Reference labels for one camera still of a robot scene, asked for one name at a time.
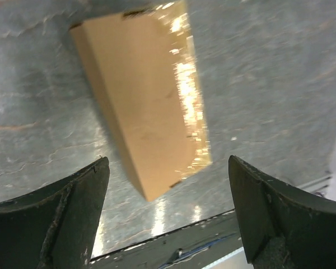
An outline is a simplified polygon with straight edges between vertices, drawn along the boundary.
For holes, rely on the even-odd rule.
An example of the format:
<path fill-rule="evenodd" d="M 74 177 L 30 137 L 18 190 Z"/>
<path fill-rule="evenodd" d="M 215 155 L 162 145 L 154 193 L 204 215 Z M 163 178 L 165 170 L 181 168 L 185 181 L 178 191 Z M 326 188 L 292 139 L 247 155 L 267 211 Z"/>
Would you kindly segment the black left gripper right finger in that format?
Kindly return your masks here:
<path fill-rule="evenodd" d="M 245 257 L 254 268 L 336 268 L 336 202 L 228 160 Z"/>

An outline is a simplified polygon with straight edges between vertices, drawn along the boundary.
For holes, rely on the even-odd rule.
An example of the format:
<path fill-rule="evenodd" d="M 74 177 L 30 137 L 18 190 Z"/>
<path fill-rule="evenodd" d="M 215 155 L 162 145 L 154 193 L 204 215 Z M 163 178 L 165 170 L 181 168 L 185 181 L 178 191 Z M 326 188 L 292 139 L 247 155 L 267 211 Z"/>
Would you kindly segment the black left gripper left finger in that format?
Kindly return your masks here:
<path fill-rule="evenodd" d="M 0 203 L 0 268 L 88 268 L 109 182 L 102 157 Z"/>

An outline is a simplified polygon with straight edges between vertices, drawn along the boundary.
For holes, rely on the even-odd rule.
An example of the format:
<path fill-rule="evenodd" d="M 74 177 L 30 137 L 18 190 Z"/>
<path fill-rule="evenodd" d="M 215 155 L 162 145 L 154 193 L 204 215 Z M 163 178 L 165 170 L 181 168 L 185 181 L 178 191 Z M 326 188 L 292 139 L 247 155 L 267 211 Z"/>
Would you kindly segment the brown cardboard express box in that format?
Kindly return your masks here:
<path fill-rule="evenodd" d="M 70 28 L 130 182 L 153 201 L 211 163 L 184 1 Z"/>

